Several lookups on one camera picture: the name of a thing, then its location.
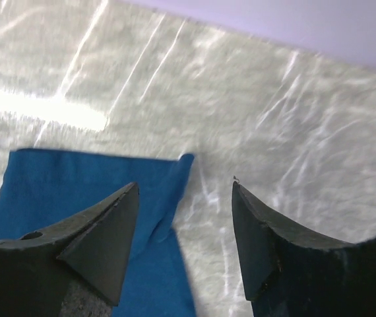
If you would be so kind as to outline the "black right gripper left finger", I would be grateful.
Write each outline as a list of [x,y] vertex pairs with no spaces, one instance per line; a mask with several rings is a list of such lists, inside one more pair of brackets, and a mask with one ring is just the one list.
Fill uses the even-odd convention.
[[0,316],[110,316],[139,212],[132,182],[17,240],[0,240]]

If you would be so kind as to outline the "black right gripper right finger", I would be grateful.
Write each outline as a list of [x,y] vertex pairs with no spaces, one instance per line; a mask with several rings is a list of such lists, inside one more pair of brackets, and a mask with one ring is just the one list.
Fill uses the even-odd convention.
[[240,183],[232,217],[255,316],[376,316],[376,236],[349,243],[265,205]]

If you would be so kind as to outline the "blue Mickey Mouse t-shirt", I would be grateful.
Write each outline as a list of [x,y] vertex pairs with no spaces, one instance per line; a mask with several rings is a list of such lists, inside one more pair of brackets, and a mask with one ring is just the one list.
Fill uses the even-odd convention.
[[140,207],[114,316],[194,316],[195,305],[172,227],[194,157],[112,157],[49,149],[10,153],[0,189],[0,240],[54,224],[131,182]]

